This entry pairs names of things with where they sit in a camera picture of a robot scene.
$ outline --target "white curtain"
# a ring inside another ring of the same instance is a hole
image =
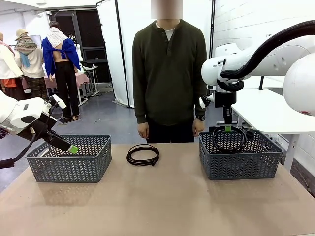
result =
[[[130,105],[134,107],[132,86],[132,44],[135,34],[153,22],[150,0],[118,0],[119,16],[126,62],[127,87]],[[127,105],[126,83],[122,64],[118,24],[114,0],[103,2],[98,8],[106,42],[109,68],[118,102]],[[199,28],[205,36],[207,52],[210,47],[211,1],[184,0],[184,20]]]

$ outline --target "man's left hand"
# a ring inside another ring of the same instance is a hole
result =
[[[195,137],[198,137],[199,133],[205,129],[203,121],[195,119],[192,125],[192,132]]]

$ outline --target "dark green henley shirt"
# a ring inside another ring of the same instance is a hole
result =
[[[165,30],[153,22],[133,42],[133,97],[138,123],[149,117],[174,125],[204,115],[199,98],[206,95],[201,67],[206,43],[198,28],[181,20],[168,41]]]

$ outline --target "gray plastic basket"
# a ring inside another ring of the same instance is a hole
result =
[[[76,154],[42,143],[26,158],[37,182],[97,183],[112,160],[109,135],[62,135]]]
[[[212,143],[212,132],[199,135],[200,160],[207,177],[211,180],[274,178],[283,150],[269,138],[254,131],[242,153],[222,154]],[[236,132],[218,134],[220,147],[232,149],[241,143]]]

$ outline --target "hand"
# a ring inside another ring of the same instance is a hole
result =
[[[138,133],[141,138],[149,139],[149,124],[147,122],[138,124]]]
[[[205,129],[203,121],[195,119],[192,125],[192,132],[195,137],[198,137],[199,133]]]

